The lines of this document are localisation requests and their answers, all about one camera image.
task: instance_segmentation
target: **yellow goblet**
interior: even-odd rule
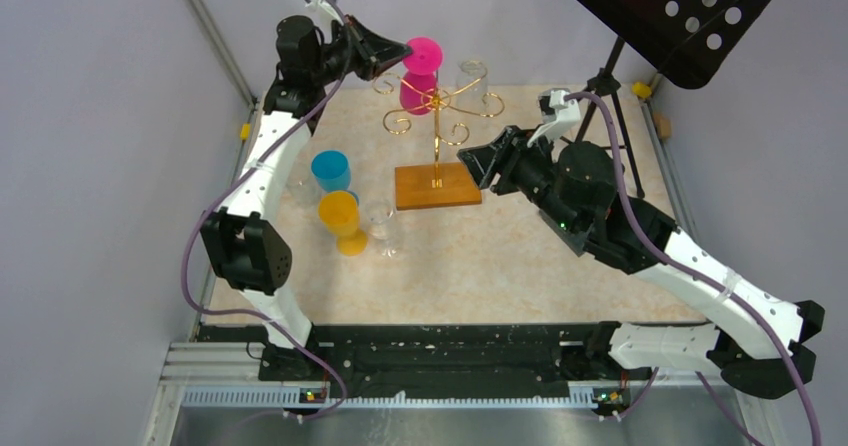
[[[318,217],[336,235],[336,249],[340,253],[356,256],[365,250],[368,236],[359,229],[359,209],[352,194],[334,191],[324,196],[318,204]]]

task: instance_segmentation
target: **metal stand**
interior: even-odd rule
[[[636,158],[633,156],[633,147],[630,144],[630,134],[627,132],[627,124],[624,122],[624,113],[621,112],[621,101],[618,99],[618,90],[621,88],[619,83],[612,75],[612,70],[615,68],[615,63],[618,62],[621,56],[621,50],[624,49],[624,39],[618,36],[615,39],[615,45],[612,47],[607,64],[601,68],[597,76],[586,82],[586,87],[583,91],[595,93],[598,96],[612,96],[612,105],[615,108],[615,115],[618,119],[618,127],[621,130],[621,137],[624,140],[622,149],[627,150],[627,159],[630,163],[630,170],[633,171],[633,179],[636,182],[636,196],[639,198],[645,197],[645,190],[642,189],[642,180],[639,179],[639,170],[636,168]],[[574,142],[583,141],[586,136],[586,130],[589,129],[589,123],[592,122],[592,116],[598,107],[595,103],[589,103],[589,108],[586,110],[586,116],[583,117],[583,123],[580,124],[580,130],[577,131],[577,137]]]

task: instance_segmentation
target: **table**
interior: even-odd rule
[[[535,127],[540,122],[536,97],[550,87],[491,87],[504,99],[506,110],[493,119],[472,121],[471,137],[462,147],[488,143],[506,125]],[[620,94],[646,199],[672,214],[640,105],[626,86]],[[363,202],[393,200],[395,166],[426,164],[433,156],[430,115],[413,117],[413,127],[404,135],[383,129],[383,115],[397,104],[396,95],[383,96],[370,88],[340,91],[295,167],[308,167],[320,151],[338,149],[350,160],[351,189]],[[445,134],[460,119],[452,113],[443,118]],[[608,145],[601,121],[596,114],[586,140]],[[576,129],[569,133],[572,137]],[[457,149],[443,146],[443,161],[456,161]],[[635,195],[627,177],[628,193]],[[340,255],[315,211],[299,208],[288,193],[274,226],[293,251],[286,286],[293,288],[301,309],[316,324],[704,319],[658,286],[610,269],[590,255],[576,257],[537,211],[520,193],[497,197],[488,191],[478,206],[403,211],[396,217],[403,235],[396,258],[384,258],[371,247],[359,256]],[[218,279],[210,307],[250,304]],[[206,317],[204,322],[255,324],[258,319],[231,315]]]

